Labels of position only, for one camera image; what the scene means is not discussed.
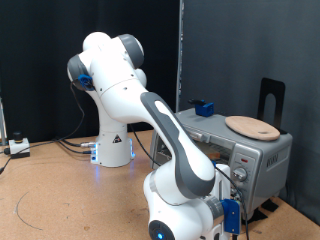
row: black cable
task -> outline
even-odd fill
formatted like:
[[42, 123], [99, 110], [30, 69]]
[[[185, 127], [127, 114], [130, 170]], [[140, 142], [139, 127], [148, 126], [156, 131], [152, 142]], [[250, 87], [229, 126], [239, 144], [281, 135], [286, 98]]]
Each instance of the black cable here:
[[246, 222], [246, 235], [247, 235], [247, 240], [249, 240], [249, 230], [248, 230], [248, 217], [247, 217], [247, 210], [246, 210], [246, 204], [244, 203], [244, 198], [242, 195], [242, 192], [240, 191], [240, 189], [237, 187], [237, 185], [234, 183], [234, 181], [232, 181], [231, 178], [229, 178], [227, 176], [227, 174], [225, 174], [220, 168], [218, 168], [217, 166], [215, 166], [215, 168], [223, 175], [225, 176], [231, 183], [232, 185], [235, 187], [235, 189], [237, 190], [237, 192], [239, 193], [240, 197], [241, 197], [241, 203], [242, 203], [242, 207], [243, 207], [243, 211], [244, 211], [244, 216], [245, 216], [245, 222]]
[[71, 151], [71, 152], [79, 153], [79, 154], [91, 154], [91, 151], [78, 152], [78, 151], [75, 151], [75, 150], [73, 150], [73, 149], [71, 149], [71, 148], [67, 147], [67, 146], [66, 146], [66, 145], [64, 145], [61, 141], [60, 141], [60, 142], [58, 142], [58, 143], [60, 143], [64, 148], [68, 149], [68, 150], [69, 150], [69, 151]]
[[[22, 149], [21, 151], [17, 152], [16, 154], [19, 154], [19, 153], [23, 152], [24, 150], [27, 150], [27, 149], [30, 149], [30, 148], [39, 147], [39, 146], [51, 144], [51, 143], [54, 143], [54, 142], [60, 142], [60, 141], [63, 140], [63, 139], [69, 138], [69, 137], [72, 136], [76, 131], [78, 131], [78, 129], [80, 128], [80, 126], [81, 126], [81, 124], [82, 124], [82, 122], [83, 122], [85, 113], [84, 113], [83, 109], [82, 109], [81, 106], [80, 106], [80, 103], [79, 103], [79, 101], [78, 101], [78, 98], [77, 98], [77, 96], [76, 96], [76, 93], [73, 91], [72, 86], [73, 86], [73, 81], [70, 83], [70, 90], [71, 90], [71, 92], [72, 92], [72, 94], [73, 94], [73, 96], [74, 96], [74, 98], [75, 98], [75, 100], [76, 100], [76, 102], [77, 102], [77, 105], [78, 105], [78, 107], [79, 107], [79, 109], [80, 109], [80, 111], [81, 111], [81, 113], [82, 113], [82, 118], [81, 118], [81, 120], [80, 120], [80, 123], [79, 123], [78, 126], [76, 127], [76, 129], [75, 129], [72, 133], [68, 134], [68, 135], [65, 136], [65, 137], [62, 137], [62, 138], [60, 138], [60, 139], [56, 139], [56, 140], [53, 140], [53, 141], [50, 141], [50, 142], [39, 143], [39, 144], [30, 146], [30, 147], [27, 147], [27, 148]], [[2, 168], [0, 168], [0, 174], [2, 174], [2, 172], [5, 170], [5, 168], [7, 167], [8, 163], [10, 162], [10, 160], [11, 160], [11, 157], [8, 159], [8, 161], [6, 162], [6, 164], [5, 164]]]
[[68, 144], [68, 145], [70, 145], [70, 146], [72, 146], [72, 147], [81, 147], [81, 144], [71, 143], [71, 142], [68, 142], [68, 141], [65, 140], [65, 139], [62, 139], [61, 141], [64, 142], [64, 143], [66, 143], [66, 144]]
[[136, 134], [136, 131], [134, 130], [132, 124], [130, 124], [130, 127], [131, 127], [131, 130], [134, 134], [134, 136], [136, 137], [138, 143], [140, 144], [141, 148], [143, 149], [143, 151], [148, 155], [148, 157], [151, 159], [152, 162], [154, 162], [155, 164], [157, 164], [159, 167], [161, 166], [160, 163], [158, 163], [157, 161], [155, 161], [151, 156], [150, 154], [147, 152], [147, 150], [144, 148], [144, 146], [142, 145], [142, 143], [140, 142], [140, 139], [138, 138], [137, 134]]

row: black curtain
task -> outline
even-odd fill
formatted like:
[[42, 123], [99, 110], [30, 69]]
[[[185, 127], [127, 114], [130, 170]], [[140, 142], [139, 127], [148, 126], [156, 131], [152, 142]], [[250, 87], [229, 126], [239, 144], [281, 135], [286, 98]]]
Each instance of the black curtain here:
[[[147, 89], [174, 108], [179, 1], [4, 0], [0, 18], [1, 96], [9, 139], [17, 130], [38, 142], [75, 129], [81, 112], [69, 89], [66, 66], [95, 31], [110, 37], [134, 35], [145, 51], [141, 68]], [[76, 93], [86, 117], [73, 137], [97, 135], [94, 101], [84, 92]]]
[[198, 98], [222, 115], [257, 117], [261, 79], [284, 82], [281, 128], [293, 145], [281, 197], [319, 224], [320, 2], [184, 2], [181, 109]]

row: wooden table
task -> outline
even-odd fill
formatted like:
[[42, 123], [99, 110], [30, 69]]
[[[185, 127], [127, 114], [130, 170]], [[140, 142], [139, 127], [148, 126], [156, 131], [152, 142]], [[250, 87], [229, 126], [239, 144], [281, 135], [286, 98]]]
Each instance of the wooden table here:
[[[146, 149], [151, 134], [138, 133]], [[88, 156], [67, 152], [56, 143], [32, 148], [30, 158], [12, 160], [0, 176], [0, 239], [149, 240], [142, 184], [151, 169], [129, 135], [137, 156], [124, 167], [92, 165]], [[7, 159], [2, 154], [0, 165]], [[262, 209], [269, 218], [249, 225], [252, 240], [320, 239], [319, 226], [279, 198], [273, 201], [279, 209]]]

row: wooden cutting board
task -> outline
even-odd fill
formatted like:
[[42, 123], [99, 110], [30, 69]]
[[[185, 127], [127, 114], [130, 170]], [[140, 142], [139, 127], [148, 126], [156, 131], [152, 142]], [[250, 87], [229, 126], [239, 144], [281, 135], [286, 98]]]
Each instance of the wooden cutting board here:
[[227, 117], [226, 124], [237, 133], [262, 141], [272, 141], [280, 137], [280, 132], [276, 128], [250, 117]]

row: oven window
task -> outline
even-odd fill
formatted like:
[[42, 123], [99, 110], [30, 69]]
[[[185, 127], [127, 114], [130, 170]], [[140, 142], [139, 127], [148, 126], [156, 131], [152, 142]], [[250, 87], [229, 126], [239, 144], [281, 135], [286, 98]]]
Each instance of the oven window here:
[[208, 156], [211, 160], [214, 160], [218, 164], [228, 165], [231, 156], [231, 150], [221, 147], [214, 143], [203, 143], [196, 141], [196, 144], [200, 150]]

